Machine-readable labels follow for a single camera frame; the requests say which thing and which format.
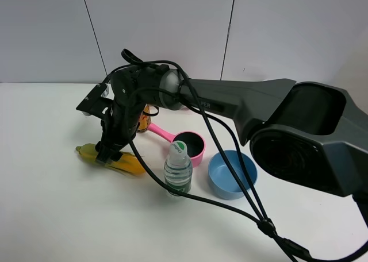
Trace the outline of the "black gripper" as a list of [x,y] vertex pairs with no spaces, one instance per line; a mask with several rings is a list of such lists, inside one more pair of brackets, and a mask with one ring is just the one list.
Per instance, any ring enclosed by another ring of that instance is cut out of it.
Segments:
[[128,145],[128,139],[135,137],[138,122],[147,104],[162,107],[159,92],[145,91],[131,97],[139,88],[159,88],[164,75],[164,66],[157,64],[124,65],[114,69],[105,79],[114,93],[111,106],[101,121],[101,140],[96,144],[97,163],[119,161],[121,148]]

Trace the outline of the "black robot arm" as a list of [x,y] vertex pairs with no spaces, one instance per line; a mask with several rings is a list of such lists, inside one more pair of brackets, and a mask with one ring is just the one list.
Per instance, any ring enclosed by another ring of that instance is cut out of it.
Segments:
[[103,157],[134,137],[145,105],[178,110],[183,101],[231,119],[270,175],[341,197],[367,193],[367,114],[346,90],[315,82],[193,80],[152,63],[117,70],[94,104]]

